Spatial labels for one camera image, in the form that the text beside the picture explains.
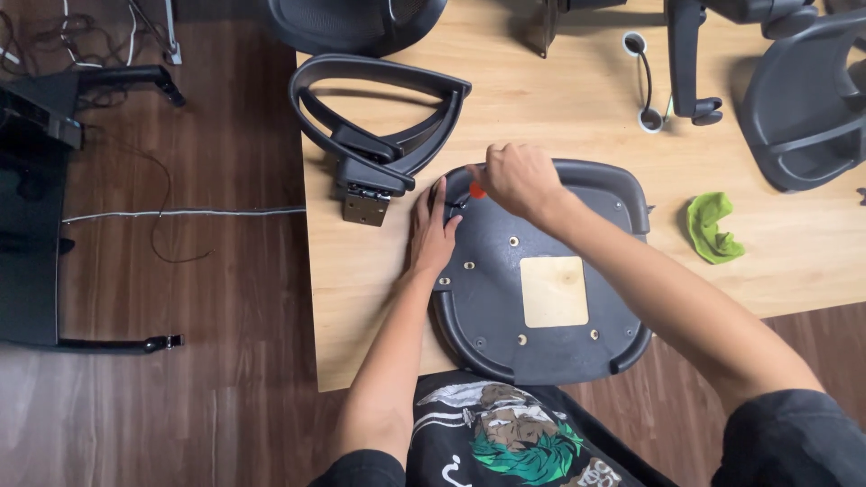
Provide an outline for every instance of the green cloth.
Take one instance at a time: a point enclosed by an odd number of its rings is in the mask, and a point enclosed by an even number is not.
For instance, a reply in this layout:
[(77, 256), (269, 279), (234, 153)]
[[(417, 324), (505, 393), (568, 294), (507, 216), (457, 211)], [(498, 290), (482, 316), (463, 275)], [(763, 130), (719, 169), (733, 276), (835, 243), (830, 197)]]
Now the green cloth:
[(688, 206), (688, 234), (695, 250), (709, 263), (725, 263), (746, 253), (733, 233), (719, 233), (719, 220), (731, 214), (734, 205), (723, 192), (705, 192)]

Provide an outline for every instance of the dark wood floor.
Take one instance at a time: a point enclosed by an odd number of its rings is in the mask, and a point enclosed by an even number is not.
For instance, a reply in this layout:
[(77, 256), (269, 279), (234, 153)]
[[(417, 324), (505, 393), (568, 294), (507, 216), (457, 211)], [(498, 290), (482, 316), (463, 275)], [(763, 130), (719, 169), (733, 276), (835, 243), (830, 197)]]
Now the dark wood floor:
[[(137, 93), (87, 121), (165, 162), (170, 206), (302, 204), (286, 100), (293, 51), (251, 21), (194, 20), (178, 26), (184, 65), (172, 69), (188, 107)], [(155, 209), (164, 190), (158, 168), (96, 140), (70, 170), (66, 213)], [(152, 254), (151, 222), (64, 229), (78, 245), (61, 267), (62, 330), (103, 340), (183, 333), (188, 345), (146, 357), (0, 347), (0, 485), (305, 484), (326, 468), (345, 394), (316, 392), (303, 215), (166, 217), (164, 253), (216, 250), (179, 265)], [(864, 319), (861, 304), (770, 320), (861, 425)], [(658, 340), (622, 376), (566, 390), (681, 485), (706, 484), (719, 463), (719, 402)]]

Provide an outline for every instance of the black t-shirt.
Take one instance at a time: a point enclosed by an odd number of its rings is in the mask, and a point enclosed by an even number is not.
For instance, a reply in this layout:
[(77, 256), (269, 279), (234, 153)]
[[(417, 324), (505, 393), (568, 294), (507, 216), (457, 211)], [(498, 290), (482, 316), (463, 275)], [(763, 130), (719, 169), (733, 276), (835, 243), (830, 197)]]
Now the black t-shirt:
[[(406, 472), (387, 453), (354, 451), (312, 485), (674, 484), (558, 388), (454, 371), (418, 382)], [(712, 485), (866, 485), (866, 436), (827, 394), (766, 394), (728, 419)]]

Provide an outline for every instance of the wooden desk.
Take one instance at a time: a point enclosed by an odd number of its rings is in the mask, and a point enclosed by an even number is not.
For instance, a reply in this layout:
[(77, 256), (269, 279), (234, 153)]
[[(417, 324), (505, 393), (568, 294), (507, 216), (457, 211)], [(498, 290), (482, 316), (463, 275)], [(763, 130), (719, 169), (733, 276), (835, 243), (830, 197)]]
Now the wooden desk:
[[(421, 42), (388, 58), (473, 83), (456, 130), (418, 174), (418, 188), (454, 167), (482, 162), (488, 144), (537, 144), (553, 157), (631, 171), (647, 202), (656, 205), (649, 244), (761, 317), (866, 300), (866, 208), (855, 192), (866, 185), (866, 167), (816, 190), (779, 194), (761, 176), (740, 133), (729, 73), (737, 61), (762, 55), (770, 45), (759, 26), (737, 26), (708, 13), (698, 49), (698, 96), (721, 97), (725, 118), (711, 127), (672, 118), (665, 131), (648, 134), (637, 126), (646, 89), (645, 81), (638, 81), (643, 67), (625, 54), (621, 37), (634, 29), (646, 38), (653, 106), (664, 112), (670, 81), (662, 2), (632, 0), (622, 8), (561, 17), (546, 60), (511, 34), (527, 24), (533, 10), (531, 0), (449, 0)], [(641, 25), (647, 21), (655, 25)], [(327, 83), (323, 86), (374, 85)], [(417, 123), (431, 110), (394, 100), (322, 99), (381, 134)], [(333, 182), (321, 164), (322, 151), (306, 137), (303, 147), (316, 361), (319, 389), (327, 391), (351, 384), (378, 329), (403, 264), (408, 211), (417, 192), (391, 203), (381, 228), (344, 222), (340, 204), (329, 198)], [(701, 260), (676, 225), (684, 203), (709, 191), (727, 192), (735, 210), (722, 229), (746, 246), (744, 257), (719, 266)], [(422, 373), (451, 368), (428, 326)]]

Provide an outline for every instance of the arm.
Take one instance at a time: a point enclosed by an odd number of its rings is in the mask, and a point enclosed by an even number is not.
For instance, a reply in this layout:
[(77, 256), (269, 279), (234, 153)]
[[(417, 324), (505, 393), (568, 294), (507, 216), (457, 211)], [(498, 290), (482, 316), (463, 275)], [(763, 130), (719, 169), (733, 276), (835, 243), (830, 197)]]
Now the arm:
[(698, 369), (728, 413), (764, 393), (823, 391), (803, 359), (755, 315), (565, 189), (540, 149), (491, 147), (487, 170), (468, 169), (502, 207), (568, 245), (601, 273), (644, 325)]
[(421, 339), (433, 284), (454, 250), (454, 232), (462, 217), (442, 226), (445, 178), (430, 189), (413, 211), (410, 268), (398, 283), (394, 305), (358, 370), (336, 431), (334, 460), (356, 450), (391, 454), (406, 468), (412, 434), (412, 397), (421, 362)]

